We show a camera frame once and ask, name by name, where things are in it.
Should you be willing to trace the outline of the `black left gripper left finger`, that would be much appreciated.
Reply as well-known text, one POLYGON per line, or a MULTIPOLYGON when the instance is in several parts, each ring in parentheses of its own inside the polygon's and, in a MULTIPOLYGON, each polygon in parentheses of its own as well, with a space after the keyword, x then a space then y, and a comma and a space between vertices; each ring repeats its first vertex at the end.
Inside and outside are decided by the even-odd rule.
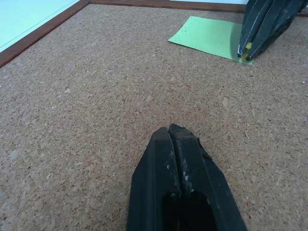
POLYGON ((149 140, 132 175, 128 231, 182 231, 181 188, 172 134, 161 127, 149 140))

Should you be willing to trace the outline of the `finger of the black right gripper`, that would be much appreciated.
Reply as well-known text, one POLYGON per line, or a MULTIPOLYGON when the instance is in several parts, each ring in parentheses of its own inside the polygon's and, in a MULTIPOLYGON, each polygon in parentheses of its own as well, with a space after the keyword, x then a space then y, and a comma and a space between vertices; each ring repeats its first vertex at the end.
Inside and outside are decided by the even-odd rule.
POLYGON ((237 51, 239 58, 255 58, 268 48, 266 37, 258 32, 272 4, 272 0, 247 2, 237 51))
POLYGON ((270 46, 289 28, 296 15, 307 5, 306 0, 273 0, 258 35, 266 37, 266 42, 270 46))

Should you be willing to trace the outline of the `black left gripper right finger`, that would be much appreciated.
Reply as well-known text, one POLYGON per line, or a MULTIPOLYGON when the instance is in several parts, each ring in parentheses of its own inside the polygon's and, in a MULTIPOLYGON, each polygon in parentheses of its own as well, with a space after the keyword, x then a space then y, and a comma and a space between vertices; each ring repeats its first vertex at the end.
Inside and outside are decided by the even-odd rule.
POLYGON ((176 124, 174 144, 181 189, 182 231, 245 231, 247 227, 227 180, 190 130, 176 124))

